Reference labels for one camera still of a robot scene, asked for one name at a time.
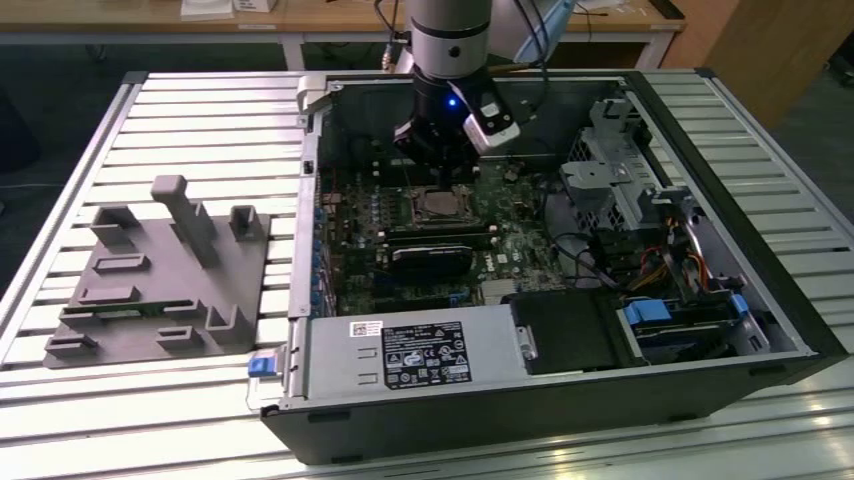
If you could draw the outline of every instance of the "table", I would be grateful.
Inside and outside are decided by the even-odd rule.
[[[157,174],[181,174],[211,215],[253,204],[273,216],[257,347],[287,339],[296,182],[297,72],[129,75],[0,301],[0,465],[4,478],[671,478],[830,475],[854,467],[854,360],[774,387],[711,417],[588,432],[413,459],[307,467],[247,408],[248,355],[41,367],[95,236],[97,205],[148,197]],[[854,350],[851,225],[714,79],[647,73],[780,262]],[[667,153],[652,153],[675,184]],[[772,458],[772,461],[756,459]]]
[[[391,18],[392,2],[384,3]],[[590,17],[591,34],[587,18],[574,16],[560,41],[644,44],[636,67],[658,67],[684,22],[664,19],[648,0],[604,11],[607,16]],[[236,12],[232,19],[208,22],[180,21],[180,0],[0,2],[0,44],[275,43],[291,70],[305,69],[305,43],[385,42],[387,36],[369,0],[279,0],[268,14]]]

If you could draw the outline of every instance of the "aluminum extrusion table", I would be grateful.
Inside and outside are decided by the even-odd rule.
[[[96,240],[85,228],[96,207],[128,202],[139,218],[165,218],[148,197],[159,174],[187,177],[188,196],[211,215],[251,203],[273,216],[257,346],[284,342],[299,75],[128,76],[0,303],[1,477],[758,479],[854,468],[851,360],[700,420],[323,467],[296,461],[249,411],[248,355],[43,368]],[[715,79],[692,71],[646,76],[854,350],[851,225]],[[652,150],[678,184],[663,150]]]

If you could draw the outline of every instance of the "desk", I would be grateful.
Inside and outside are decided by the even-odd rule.
[[[384,9],[391,17],[392,2]],[[640,43],[638,68],[655,68],[682,20],[667,20],[647,0],[575,15],[560,42]],[[397,14],[403,27],[404,14]],[[181,22],[180,0],[4,0],[0,45],[109,45],[169,43],[276,43],[288,69],[304,70],[301,45],[313,42],[384,42],[387,33],[369,0],[279,0],[271,13],[236,12],[235,18]]]

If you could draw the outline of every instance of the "motherboard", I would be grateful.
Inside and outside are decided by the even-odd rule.
[[[468,183],[439,189],[416,184],[416,168],[393,169],[399,186],[363,172],[339,186],[333,174],[323,198],[336,314],[490,305],[566,288],[538,216],[542,175],[487,159]]]

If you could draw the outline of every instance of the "white sticker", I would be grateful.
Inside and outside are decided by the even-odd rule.
[[[379,337],[383,322],[349,322],[351,337]]]
[[[237,25],[237,30],[275,30],[275,25],[253,25],[253,24],[240,24]]]

